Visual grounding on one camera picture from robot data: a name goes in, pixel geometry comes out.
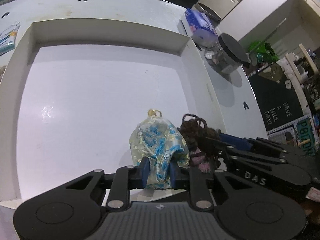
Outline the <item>blue floral satin pouch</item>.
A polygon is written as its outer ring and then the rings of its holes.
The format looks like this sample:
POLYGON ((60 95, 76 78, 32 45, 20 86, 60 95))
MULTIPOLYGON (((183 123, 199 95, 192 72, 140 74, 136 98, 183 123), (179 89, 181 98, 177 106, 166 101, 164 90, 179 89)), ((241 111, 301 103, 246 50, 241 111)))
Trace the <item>blue floral satin pouch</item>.
POLYGON ((148 110, 148 117, 140 122, 129 138, 133 164, 138 166, 144 157, 150 162, 146 187, 163 190, 171 188, 169 164, 189 166, 187 143, 176 126, 157 109, 148 110))

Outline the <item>black letter board sign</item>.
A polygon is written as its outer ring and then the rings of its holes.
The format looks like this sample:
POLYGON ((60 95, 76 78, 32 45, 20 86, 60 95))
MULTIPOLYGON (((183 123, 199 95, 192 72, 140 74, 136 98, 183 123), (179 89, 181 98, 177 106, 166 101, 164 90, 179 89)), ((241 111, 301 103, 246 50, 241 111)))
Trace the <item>black letter board sign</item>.
POLYGON ((310 113, 306 97, 292 72, 274 63, 248 78, 267 131, 310 113))

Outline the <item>green plastic basket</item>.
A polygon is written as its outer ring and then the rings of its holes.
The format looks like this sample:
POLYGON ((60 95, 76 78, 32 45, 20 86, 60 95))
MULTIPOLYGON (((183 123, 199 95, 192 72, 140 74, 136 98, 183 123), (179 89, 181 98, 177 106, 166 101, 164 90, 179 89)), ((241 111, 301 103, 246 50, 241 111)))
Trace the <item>green plastic basket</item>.
POLYGON ((248 48, 249 58, 253 65, 274 63, 279 60, 271 45, 267 42, 255 41, 248 48))

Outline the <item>white shallow tray box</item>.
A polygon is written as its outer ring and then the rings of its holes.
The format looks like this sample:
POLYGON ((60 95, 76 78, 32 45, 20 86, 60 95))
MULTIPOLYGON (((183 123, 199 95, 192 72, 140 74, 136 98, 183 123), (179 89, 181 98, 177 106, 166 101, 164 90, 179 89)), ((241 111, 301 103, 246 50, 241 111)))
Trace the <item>white shallow tray box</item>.
POLYGON ((1 80, 1 205, 91 170, 131 164, 129 137, 157 109, 225 130, 193 41, 149 25, 97 18, 22 24, 1 80))

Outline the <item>clear jar black lid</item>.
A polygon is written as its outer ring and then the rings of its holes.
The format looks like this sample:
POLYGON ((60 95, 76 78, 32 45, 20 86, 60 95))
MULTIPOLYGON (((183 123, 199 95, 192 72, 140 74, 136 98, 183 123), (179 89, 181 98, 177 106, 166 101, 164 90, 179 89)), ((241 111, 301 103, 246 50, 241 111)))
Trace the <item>clear jar black lid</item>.
POLYGON ((204 57, 217 72, 229 75, 239 67, 249 67, 251 60, 242 45, 231 35, 222 33, 210 45, 204 57))

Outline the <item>blue wet wipes pack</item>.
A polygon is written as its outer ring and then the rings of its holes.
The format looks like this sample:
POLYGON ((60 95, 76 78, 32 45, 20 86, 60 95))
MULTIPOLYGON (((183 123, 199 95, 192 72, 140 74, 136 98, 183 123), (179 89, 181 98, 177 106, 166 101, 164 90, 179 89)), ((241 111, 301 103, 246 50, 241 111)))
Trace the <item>blue wet wipes pack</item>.
POLYGON ((209 47, 218 38, 210 19, 203 13, 193 9, 187 9, 181 18, 188 36, 203 47, 209 47))

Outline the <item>grey round tin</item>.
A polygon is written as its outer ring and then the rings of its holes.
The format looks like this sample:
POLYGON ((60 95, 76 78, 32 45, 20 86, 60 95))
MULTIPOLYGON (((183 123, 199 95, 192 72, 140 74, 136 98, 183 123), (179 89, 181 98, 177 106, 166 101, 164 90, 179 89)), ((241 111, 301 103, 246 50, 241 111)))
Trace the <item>grey round tin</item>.
POLYGON ((196 3, 194 5, 194 8, 204 13, 210 19, 214 27, 217 27, 222 21, 222 18, 215 11, 202 3, 196 3))

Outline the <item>blue white tissue packet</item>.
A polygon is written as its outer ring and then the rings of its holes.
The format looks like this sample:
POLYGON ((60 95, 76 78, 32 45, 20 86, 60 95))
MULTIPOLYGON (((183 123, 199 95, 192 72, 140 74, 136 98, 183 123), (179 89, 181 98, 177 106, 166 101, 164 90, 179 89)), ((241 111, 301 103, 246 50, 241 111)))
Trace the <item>blue white tissue packet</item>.
POLYGON ((0 36, 0 55, 15 49, 16 36, 20 28, 20 22, 14 23, 1 32, 0 36))

